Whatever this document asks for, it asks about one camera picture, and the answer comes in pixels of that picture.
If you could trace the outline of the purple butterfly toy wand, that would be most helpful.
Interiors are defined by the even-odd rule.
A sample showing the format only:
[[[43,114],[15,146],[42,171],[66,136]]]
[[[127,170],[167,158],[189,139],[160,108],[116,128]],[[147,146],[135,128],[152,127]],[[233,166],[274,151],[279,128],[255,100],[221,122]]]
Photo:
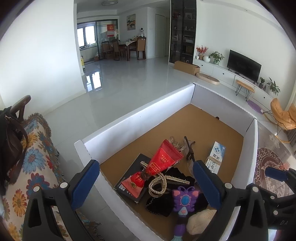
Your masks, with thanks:
[[[195,187],[186,189],[183,186],[179,186],[177,189],[172,190],[174,200],[173,212],[178,216],[172,240],[182,241],[182,237],[186,232],[188,215],[195,211],[195,203],[199,193],[200,191],[195,189]]]

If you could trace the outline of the dining table with chairs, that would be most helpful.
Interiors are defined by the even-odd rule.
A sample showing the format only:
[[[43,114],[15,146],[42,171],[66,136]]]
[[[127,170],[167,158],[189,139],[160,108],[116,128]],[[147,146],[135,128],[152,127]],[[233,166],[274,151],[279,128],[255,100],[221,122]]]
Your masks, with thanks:
[[[101,43],[101,56],[103,59],[113,58],[119,61],[121,57],[125,57],[127,61],[131,58],[131,52],[135,51],[137,60],[145,60],[146,56],[146,37],[136,37],[120,43],[118,39],[111,42],[103,41]]]

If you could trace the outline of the small wooden bench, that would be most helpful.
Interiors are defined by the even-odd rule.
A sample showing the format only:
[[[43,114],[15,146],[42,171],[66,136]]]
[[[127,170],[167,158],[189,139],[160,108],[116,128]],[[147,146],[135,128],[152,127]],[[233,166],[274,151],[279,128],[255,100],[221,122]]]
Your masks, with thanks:
[[[245,101],[248,101],[248,99],[250,98],[251,94],[255,93],[255,90],[253,87],[247,85],[246,83],[240,81],[240,80],[236,80],[237,83],[237,88],[235,91],[235,94],[238,95],[241,91],[241,89],[245,89]]]

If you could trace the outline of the brown cardboard box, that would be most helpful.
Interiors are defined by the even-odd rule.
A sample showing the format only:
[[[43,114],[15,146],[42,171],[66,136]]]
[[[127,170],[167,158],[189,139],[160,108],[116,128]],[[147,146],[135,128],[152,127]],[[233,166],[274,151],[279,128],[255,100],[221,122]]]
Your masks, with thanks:
[[[185,63],[182,61],[175,61],[174,69],[178,71],[182,71],[184,73],[188,73],[190,75],[196,75],[200,72],[200,67],[194,64]]]

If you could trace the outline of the red packet bag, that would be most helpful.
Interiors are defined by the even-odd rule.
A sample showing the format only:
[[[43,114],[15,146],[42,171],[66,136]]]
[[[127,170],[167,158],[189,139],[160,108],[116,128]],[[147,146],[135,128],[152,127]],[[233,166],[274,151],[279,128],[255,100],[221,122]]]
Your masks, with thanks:
[[[134,174],[132,178],[136,178],[141,187],[149,177],[165,171],[182,158],[183,155],[168,140],[164,140],[142,172]]]

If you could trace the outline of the black fuzzy scrunchie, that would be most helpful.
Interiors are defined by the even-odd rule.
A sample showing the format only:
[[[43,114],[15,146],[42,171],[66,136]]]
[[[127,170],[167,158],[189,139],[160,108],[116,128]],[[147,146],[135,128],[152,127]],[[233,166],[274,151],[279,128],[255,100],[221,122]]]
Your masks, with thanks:
[[[186,176],[183,174],[178,168],[170,168],[168,171],[164,171],[164,175],[172,176],[175,178],[179,178],[182,180],[189,181],[189,185],[180,184],[173,182],[171,180],[168,181],[166,192],[160,197],[149,197],[145,209],[152,214],[162,215],[168,217],[174,208],[174,200],[171,191],[173,189],[177,189],[179,186],[183,186],[184,188],[189,188],[195,185],[195,179],[191,176]]]

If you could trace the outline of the orange lounge chair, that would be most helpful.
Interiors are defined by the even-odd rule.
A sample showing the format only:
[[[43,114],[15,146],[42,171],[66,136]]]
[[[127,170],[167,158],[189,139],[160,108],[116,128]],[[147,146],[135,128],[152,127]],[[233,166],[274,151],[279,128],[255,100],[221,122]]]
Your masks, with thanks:
[[[282,143],[290,143],[290,141],[281,140],[278,134],[283,131],[291,131],[295,129],[295,105],[291,104],[288,110],[283,110],[280,101],[274,98],[270,103],[270,110],[262,111],[266,119],[276,125],[275,137]]]

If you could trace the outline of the green potted plant right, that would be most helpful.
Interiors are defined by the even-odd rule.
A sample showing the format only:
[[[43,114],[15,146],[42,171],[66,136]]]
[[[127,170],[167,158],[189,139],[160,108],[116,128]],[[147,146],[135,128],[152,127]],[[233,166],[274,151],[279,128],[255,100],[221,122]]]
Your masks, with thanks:
[[[276,82],[269,78],[269,82],[267,83],[269,87],[269,93],[273,93],[274,95],[278,95],[280,93],[279,86],[276,85]]]

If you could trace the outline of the dark display cabinet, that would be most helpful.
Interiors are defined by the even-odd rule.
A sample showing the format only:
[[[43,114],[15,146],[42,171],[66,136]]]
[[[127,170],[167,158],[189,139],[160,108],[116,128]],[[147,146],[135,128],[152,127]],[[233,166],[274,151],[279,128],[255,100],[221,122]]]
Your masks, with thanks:
[[[169,62],[193,63],[196,37],[195,0],[171,0]]]

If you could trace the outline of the clear rhinestone hair claw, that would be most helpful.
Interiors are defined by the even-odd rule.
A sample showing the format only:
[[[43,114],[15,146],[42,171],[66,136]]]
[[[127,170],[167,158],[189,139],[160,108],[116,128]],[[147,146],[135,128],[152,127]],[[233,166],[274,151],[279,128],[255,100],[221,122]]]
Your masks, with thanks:
[[[185,142],[185,139],[176,139],[173,136],[170,136],[169,142],[179,151],[183,152],[187,148],[187,144]]]

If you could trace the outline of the white tv cabinet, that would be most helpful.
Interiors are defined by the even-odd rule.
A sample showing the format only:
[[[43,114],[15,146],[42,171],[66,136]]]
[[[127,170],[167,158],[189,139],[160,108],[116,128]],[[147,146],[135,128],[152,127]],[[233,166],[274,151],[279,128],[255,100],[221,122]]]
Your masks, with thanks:
[[[237,89],[237,80],[243,82],[248,86],[251,86],[254,90],[254,92],[250,94],[251,100],[256,102],[258,105],[262,106],[264,109],[270,109],[270,103],[273,100],[273,98],[264,90],[260,89],[257,85],[240,77],[237,74],[234,74],[226,68],[220,67],[212,63],[207,63],[202,60],[194,59],[193,64],[198,65],[202,73],[218,79],[221,84],[233,90]]]

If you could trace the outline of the black odor removing bar box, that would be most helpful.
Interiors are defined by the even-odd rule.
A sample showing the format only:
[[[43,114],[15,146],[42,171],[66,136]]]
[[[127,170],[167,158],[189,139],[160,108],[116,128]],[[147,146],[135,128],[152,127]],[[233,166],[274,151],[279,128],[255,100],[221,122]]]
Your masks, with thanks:
[[[130,198],[135,203],[138,203],[143,197],[144,193],[147,190],[148,181],[140,187],[138,185],[138,180],[136,178],[132,178],[134,174],[139,174],[144,169],[144,166],[141,165],[141,162],[148,164],[150,162],[150,158],[145,156],[144,154],[139,154],[137,158],[130,165],[128,170],[124,173],[124,175],[119,179],[114,189],[120,194]]]

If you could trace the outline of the cream towel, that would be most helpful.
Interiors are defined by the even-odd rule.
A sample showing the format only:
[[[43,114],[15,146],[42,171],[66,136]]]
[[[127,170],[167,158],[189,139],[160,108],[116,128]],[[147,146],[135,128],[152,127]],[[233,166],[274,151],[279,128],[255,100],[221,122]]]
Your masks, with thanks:
[[[205,209],[189,217],[186,225],[187,232],[190,235],[201,234],[216,214],[216,211],[214,209]]]

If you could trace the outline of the blue white ointment box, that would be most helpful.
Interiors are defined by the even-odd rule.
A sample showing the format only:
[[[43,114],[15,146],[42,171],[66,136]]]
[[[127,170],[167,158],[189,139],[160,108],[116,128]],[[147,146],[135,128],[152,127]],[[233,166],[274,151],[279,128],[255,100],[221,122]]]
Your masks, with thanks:
[[[219,169],[222,165],[226,148],[224,145],[215,142],[211,149],[209,156],[205,161],[206,167],[214,174],[218,174]]]

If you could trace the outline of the black frame glasses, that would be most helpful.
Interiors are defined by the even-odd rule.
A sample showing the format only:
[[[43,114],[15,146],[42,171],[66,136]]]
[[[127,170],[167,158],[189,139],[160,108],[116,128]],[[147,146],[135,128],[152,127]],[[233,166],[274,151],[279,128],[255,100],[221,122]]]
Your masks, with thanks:
[[[188,169],[189,169],[190,175],[194,177],[193,165],[196,162],[196,160],[194,156],[193,145],[195,144],[195,141],[188,140],[186,136],[184,136],[184,140],[187,145],[186,160],[187,160]]]

